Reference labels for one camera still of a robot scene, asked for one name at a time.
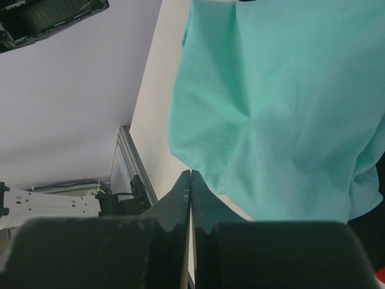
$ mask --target cable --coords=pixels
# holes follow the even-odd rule
[[[100,193],[103,193],[103,194],[106,193],[105,191],[103,191],[103,190],[100,188],[100,181],[97,181],[97,189],[96,189],[96,190],[90,190],[90,191],[88,191],[87,196],[91,195],[91,193],[94,193],[93,195],[96,196],[99,192],[100,192]]]
[[[117,196],[133,196],[134,194],[132,194],[132,193],[117,193],[115,195],[117,195]]]
[[[27,189],[26,191],[44,190],[44,189],[49,189],[49,188],[70,188],[70,187],[73,187],[75,185],[92,185],[92,184],[98,184],[98,191],[101,191],[102,193],[106,193],[106,192],[108,192],[109,194],[112,193],[109,185],[107,185],[103,181],[99,181],[96,179],[85,179],[85,180],[79,180],[79,181],[75,181],[75,182],[73,182],[73,181],[71,181],[71,182],[68,182],[68,181],[67,182],[58,182],[58,183],[49,184],[49,185],[42,185],[39,187],[31,187],[31,188]]]

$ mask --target white rack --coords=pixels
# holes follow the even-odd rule
[[[9,213],[0,218],[0,229],[18,227],[37,217],[98,217],[100,212],[99,201],[94,196],[58,196],[16,188],[4,192],[3,207]]]

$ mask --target red object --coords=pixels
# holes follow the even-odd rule
[[[375,276],[378,280],[380,280],[382,283],[385,283],[385,268],[382,268],[381,270],[377,271]]]

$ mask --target black object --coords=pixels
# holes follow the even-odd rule
[[[141,201],[144,210],[149,209],[151,207],[150,199],[140,177],[135,175],[130,181],[130,185],[133,197]]]
[[[4,208],[4,192],[9,191],[8,188],[3,182],[0,182],[0,218],[2,216],[7,216],[10,212],[9,208]]]
[[[107,0],[3,0],[0,53],[46,39],[108,7]]]
[[[349,227],[245,222],[195,171],[183,172],[171,192],[140,217],[28,222],[16,236],[0,284],[183,288],[190,204],[198,289],[377,288]]]
[[[385,155],[377,163],[380,193],[385,195]],[[375,271],[385,267],[385,202],[367,214],[350,220],[350,228],[359,236]]]
[[[144,202],[140,198],[133,198],[128,200],[121,200],[119,202],[122,215],[125,216],[139,216],[146,211]]]
[[[119,197],[116,194],[99,193],[95,199],[99,201],[100,205],[99,217],[123,215],[119,205]]]

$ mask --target white wall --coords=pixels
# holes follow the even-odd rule
[[[109,3],[52,38],[0,54],[0,181],[23,187],[109,176],[161,0]]]
[[[130,129],[159,199],[171,190],[181,172],[188,169],[172,156],[167,143],[167,129],[171,91],[182,53],[181,43],[190,2],[163,0]],[[220,199],[242,217],[251,219],[227,196]],[[194,278],[191,243],[190,233],[189,272]]]

